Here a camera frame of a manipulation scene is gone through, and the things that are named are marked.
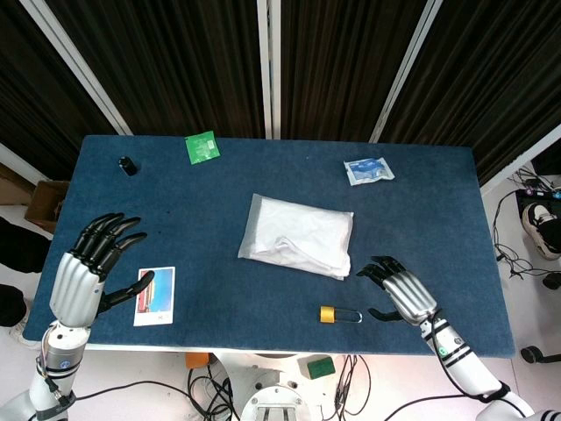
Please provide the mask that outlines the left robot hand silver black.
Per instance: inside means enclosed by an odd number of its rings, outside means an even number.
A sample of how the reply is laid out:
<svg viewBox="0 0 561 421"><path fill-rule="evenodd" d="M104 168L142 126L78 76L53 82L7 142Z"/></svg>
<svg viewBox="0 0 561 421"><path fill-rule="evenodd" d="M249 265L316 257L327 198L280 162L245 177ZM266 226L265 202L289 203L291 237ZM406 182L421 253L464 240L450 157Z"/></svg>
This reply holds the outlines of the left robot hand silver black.
<svg viewBox="0 0 561 421"><path fill-rule="evenodd" d="M122 254L147 237L144 232L124 236L141 221L123 213L108 213L93 219L80 233L74 246L60 259L50 309L60 324L68 328L89 328L97 316L139 295L152 282L148 270L131 286L110 294L105 281Z"/></svg>

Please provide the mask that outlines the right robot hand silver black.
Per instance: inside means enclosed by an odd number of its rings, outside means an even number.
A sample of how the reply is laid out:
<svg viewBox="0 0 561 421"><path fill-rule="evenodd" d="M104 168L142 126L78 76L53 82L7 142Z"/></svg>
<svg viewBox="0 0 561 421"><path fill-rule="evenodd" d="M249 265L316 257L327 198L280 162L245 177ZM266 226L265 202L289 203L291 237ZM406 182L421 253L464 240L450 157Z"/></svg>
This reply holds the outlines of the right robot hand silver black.
<svg viewBox="0 0 561 421"><path fill-rule="evenodd" d="M406 321L418 326L437 314L437 301L421 281L391 256L372 256L372 263L357 272L385 291L394 304L394 311L374 308L369 314L381 322Z"/></svg>

